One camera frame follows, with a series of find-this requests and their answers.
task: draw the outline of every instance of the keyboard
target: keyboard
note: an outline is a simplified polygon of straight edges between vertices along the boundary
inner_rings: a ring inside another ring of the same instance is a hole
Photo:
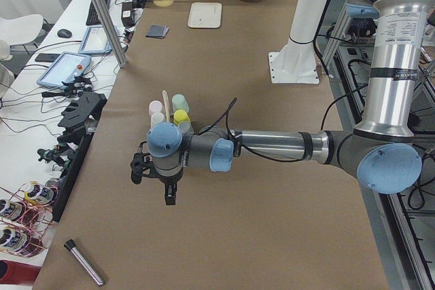
[[[104,0],[106,3],[107,8],[109,8],[109,2],[110,0]],[[98,18],[97,10],[94,7],[94,4],[90,2],[89,5],[89,12],[88,12],[88,18],[86,19],[86,25],[98,25],[101,24],[100,19]]]

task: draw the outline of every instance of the black cap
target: black cap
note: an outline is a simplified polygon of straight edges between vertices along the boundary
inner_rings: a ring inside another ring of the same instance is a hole
[[[72,239],[68,240],[63,246],[69,251],[71,251],[72,248],[76,247],[75,242]]]

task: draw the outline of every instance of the white desk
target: white desk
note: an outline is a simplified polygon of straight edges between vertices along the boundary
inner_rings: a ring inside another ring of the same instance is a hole
[[[115,4],[116,0],[110,1],[109,13],[117,26],[120,35],[124,31],[124,27],[121,22],[121,5]],[[41,47],[48,46],[53,43],[69,41],[69,40],[81,40],[86,31],[86,17],[88,15],[90,0],[73,0],[63,15],[59,18],[53,29],[44,39]],[[62,39],[57,36],[59,29],[68,29],[72,32],[72,38]],[[49,53],[62,53],[64,51],[77,52],[79,50],[80,43],[65,43],[59,46],[53,46],[45,48],[40,52]],[[44,62],[35,62],[34,55],[28,65],[30,64],[42,64],[49,66],[50,64]],[[97,64],[102,57],[92,57],[92,64],[90,68]],[[59,103],[54,101],[53,98],[47,98],[44,100],[44,104],[41,112],[41,92],[45,91],[44,88],[38,88],[36,81],[38,77],[46,69],[41,67],[29,67],[23,69],[16,81],[12,84],[12,90],[8,90],[3,97],[3,108],[0,109],[1,117],[8,117],[22,120],[46,120],[45,122],[29,121],[18,122],[13,120],[6,120],[7,124],[14,130],[24,130],[28,127],[45,124],[44,126],[33,127],[25,130],[21,133],[12,132],[4,123],[0,123],[0,171],[2,173],[1,186],[9,189],[10,191],[16,191],[21,185],[29,181],[38,181],[45,183],[51,177],[58,177],[60,173],[53,172],[53,163],[45,164],[44,162],[38,162],[37,150],[39,148],[51,149],[57,144],[56,136],[52,134],[61,134],[63,128],[57,126],[62,116],[60,113],[65,106],[71,100],[76,98],[56,98]],[[111,92],[111,86],[114,84],[116,75],[118,73],[119,66],[114,57],[110,54],[98,66],[93,70],[92,86],[95,92],[103,93],[107,98]],[[15,91],[21,94],[30,93],[30,96],[24,98],[23,95],[19,95]],[[9,194],[0,190],[0,198],[9,198]],[[51,228],[50,234],[46,234],[43,239],[43,244],[48,247],[51,243],[54,229]],[[8,259],[13,261],[21,261],[27,264],[42,265],[46,256],[46,251],[43,251],[39,255],[32,258],[21,258],[5,253],[0,253],[0,259]],[[31,287],[0,285],[0,289],[30,289]]]

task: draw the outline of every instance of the black box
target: black box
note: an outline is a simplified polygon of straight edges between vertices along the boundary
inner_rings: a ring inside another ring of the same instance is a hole
[[[135,25],[135,11],[133,2],[122,3],[121,21],[124,27]]]

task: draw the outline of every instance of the black mouse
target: black mouse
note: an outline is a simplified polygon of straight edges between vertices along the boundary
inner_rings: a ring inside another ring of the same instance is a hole
[[[59,31],[57,31],[57,36],[63,37],[64,39],[69,39],[72,35],[73,33],[71,33],[71,31],[68,31],[67,29],[60,29]]]

